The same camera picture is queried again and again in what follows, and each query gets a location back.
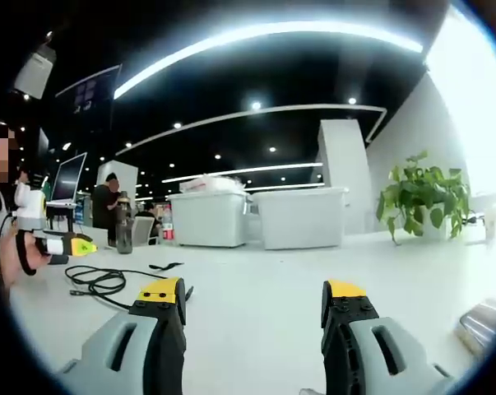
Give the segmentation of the person's left hand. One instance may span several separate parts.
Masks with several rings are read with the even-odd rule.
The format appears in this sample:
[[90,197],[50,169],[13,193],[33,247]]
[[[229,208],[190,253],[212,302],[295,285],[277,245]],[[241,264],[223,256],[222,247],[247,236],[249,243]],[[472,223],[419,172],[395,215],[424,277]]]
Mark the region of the person's left hand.
[[[23,273],[16,247],[17,231],[10,229],[0,241],[0,268],[5,288],[8,290]],[[42,254],[35,244],[36,238],[31,233],[24,233],[25,258],[31,269],[37,270],[48,265],[50,255]]]

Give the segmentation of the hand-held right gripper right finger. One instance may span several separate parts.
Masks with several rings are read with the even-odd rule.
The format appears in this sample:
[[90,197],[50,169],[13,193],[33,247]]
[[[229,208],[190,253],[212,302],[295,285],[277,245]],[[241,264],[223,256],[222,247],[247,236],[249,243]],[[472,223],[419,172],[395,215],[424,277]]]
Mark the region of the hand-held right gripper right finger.
[[423,345],[380,317],[358,286],[323,282],[321,328],[327,394],[445,394],[453,385]]

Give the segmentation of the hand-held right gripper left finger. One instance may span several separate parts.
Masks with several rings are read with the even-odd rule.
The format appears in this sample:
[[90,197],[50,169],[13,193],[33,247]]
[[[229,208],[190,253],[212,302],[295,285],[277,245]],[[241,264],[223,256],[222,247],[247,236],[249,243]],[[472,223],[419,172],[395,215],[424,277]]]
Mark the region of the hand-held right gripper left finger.
[[181,277],[146,286],[58,371],[60,382],[71,394],[181,394],[186,301]]

